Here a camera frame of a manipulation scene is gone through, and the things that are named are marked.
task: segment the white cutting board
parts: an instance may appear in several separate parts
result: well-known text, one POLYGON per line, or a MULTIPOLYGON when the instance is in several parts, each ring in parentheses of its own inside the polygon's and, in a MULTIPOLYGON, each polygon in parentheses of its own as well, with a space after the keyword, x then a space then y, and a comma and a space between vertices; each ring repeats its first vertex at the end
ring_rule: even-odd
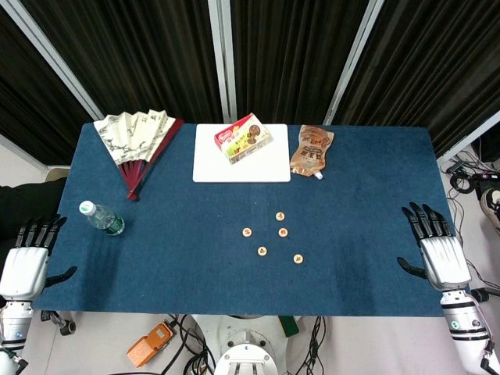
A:
POLYGON ((219 150, 214 136, 229 125, 200 123, 196 127, 194 182, 288 182, 290 159, 288 155, 288 128, 284 123, 263 124, 273 140, 230 164, 219 150))

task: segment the blue tablecloth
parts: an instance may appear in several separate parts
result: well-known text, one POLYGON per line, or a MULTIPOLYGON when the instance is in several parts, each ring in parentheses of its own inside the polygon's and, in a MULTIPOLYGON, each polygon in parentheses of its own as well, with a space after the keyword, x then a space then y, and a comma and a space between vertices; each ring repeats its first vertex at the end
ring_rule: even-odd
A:
MULTIPOLYGON (((409 201, 449 210, 427 130, 333 126, 324 179, 195 184, 194 124, 185 124, 139 192, 127 187, 91 124, 84 125, 59 212, 68 216, 38 309, 140 313, 440 316, 440 294, 405 273, 421 265, 401 213, 409 201), (85 199, 126 222, 106 237, 79 214, 85 199), (286 219, 278 222, 276 212, 286 219), (244 227, 251 237, 241 235, 244 227), (280 227, 288 229, 279 237, 280 227), (257 248, 266 246, 267 256, 257 248), (297 265, 293 255, 305 260, 297 265)), ((291 155, 298 126, 289 126, 291 155)))

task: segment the water bottle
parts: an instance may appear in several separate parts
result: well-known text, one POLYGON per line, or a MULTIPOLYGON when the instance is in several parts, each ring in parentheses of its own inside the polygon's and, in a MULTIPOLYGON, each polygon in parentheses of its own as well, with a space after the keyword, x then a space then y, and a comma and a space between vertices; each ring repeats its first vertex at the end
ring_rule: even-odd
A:
POLYGON ((91 201, 80 204, 80 212, 83 213, 90 225, 103 230, 110 236, 117 236, 123 232, 125 222, 105 205, 95 205, 91 201))

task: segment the robotic hand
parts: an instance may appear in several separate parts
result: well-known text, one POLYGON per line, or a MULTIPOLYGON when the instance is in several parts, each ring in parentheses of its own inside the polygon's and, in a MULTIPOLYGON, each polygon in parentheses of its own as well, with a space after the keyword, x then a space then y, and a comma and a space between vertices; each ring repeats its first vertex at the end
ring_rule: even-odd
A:
POLYGON ((440 213, 428 205, 422 205, 422 210, 410 202, 410 207, 413 212, 406 207, 402 211, 420 247, 425 269, 411 266, 400 257, 399 265, 442 291, 441 307, 463 367, 473 374, 499 375, 500 364, 489 326, 477 301, 465 291, 471 277, 461 244, 440 213))
POLYGON ((32 301, 44 288, 69 279, 77 270, 73 266, 62 275, 46 278, 48 257, 65 222, 66 217, 59 215, 47 221, 29 220, 17 236, 16 247, 7 255, 0 280, 0 295, 7 301, 0 309, 1 375, 19 374, 28 364, 21 352, 33 316, 32 301))

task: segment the dark curtain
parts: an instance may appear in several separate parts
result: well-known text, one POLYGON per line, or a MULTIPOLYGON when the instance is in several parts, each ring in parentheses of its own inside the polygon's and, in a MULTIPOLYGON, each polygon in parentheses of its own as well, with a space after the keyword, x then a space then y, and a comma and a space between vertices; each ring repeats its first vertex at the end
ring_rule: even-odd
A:
POLYGON ((438 155, 500 110, 500 2, 386 0, 335 123, 427 127, 438 155))
POLYGON ((42 163, 69 164, 91 118, 2 7, 0 24, 0 134, 42 163))
POLYGON ((238 117, 322 123, 367 3, 233 0, 238 117))
POLYGON ((104 114, 222 120, 207 1, 23 4, 104 114))

